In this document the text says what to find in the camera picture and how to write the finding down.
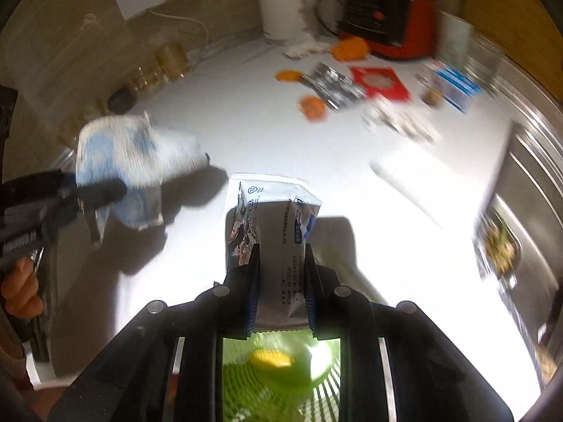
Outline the person's left hand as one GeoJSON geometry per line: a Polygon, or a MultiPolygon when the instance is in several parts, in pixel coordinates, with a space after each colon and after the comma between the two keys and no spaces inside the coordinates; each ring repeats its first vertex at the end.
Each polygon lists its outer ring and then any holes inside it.
{"type": "Polygon", "coordinates": [[[18,259],[1,284],[1,294],[9,314],[31,319],[43,313],[44,305],[38,295],[38,279],[30,257],[18,259]]]}

